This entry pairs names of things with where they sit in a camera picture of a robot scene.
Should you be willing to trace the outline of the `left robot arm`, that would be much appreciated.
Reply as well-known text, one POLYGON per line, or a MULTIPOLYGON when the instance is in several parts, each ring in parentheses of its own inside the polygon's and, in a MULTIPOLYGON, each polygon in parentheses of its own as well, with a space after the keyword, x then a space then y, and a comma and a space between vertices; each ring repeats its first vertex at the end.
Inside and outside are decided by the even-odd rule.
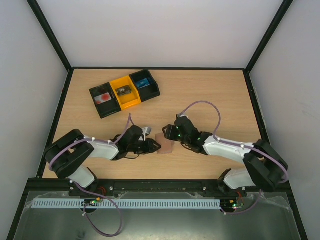
POLYGON ((69 179, 88 189, 98 181, 95 174, 84 166, 88 158, 118 161, 127 158, 129 153, 136 156, 155 153, 161 149, 161 145, 148 138, 150 133, 150 127, 132 125, 111 140, 100 140, 74 129, 49 145, 44 150, 43 157, 49 170, 59 179, 69 179))

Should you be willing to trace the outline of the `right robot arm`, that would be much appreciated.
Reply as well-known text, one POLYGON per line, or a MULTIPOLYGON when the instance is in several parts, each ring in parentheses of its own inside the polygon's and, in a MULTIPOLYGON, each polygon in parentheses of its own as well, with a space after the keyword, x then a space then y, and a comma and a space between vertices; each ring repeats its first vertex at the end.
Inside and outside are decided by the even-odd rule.
POLYGON ((196 154, 218 156, 244 165, 240 169, 229 168, 218 178, 217 188, 224 196, 247 187, 272 193, 288 180, 288 164, 262 139, 243 143, 220 138, 198 131, 187 116, 178 117, 174 124, 163 127, 162 132, 167 140, 179 142, 196 154))

